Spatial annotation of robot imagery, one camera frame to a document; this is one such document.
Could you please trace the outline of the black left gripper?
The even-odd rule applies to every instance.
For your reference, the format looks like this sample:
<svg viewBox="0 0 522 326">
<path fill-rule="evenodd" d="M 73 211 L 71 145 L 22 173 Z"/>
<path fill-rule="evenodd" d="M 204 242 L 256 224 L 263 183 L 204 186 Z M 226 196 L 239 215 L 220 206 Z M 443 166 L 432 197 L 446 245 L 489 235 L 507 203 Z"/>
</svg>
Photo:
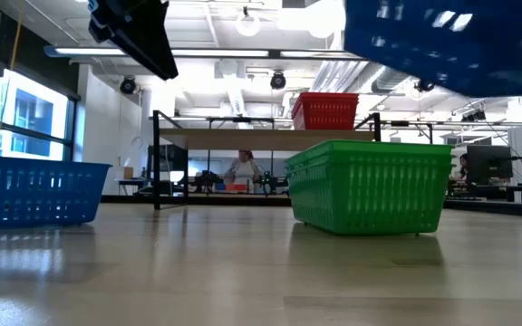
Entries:
<svg viewBox="0 0 522 326">
<path fill-rule="evenodd" d="M 130 58 L 161 78 L 179 75 L 165 33 L 166 3 L 160 0 L 89 0 L 89 32 L 97 43 L 111 40 Z"/>
</svg>

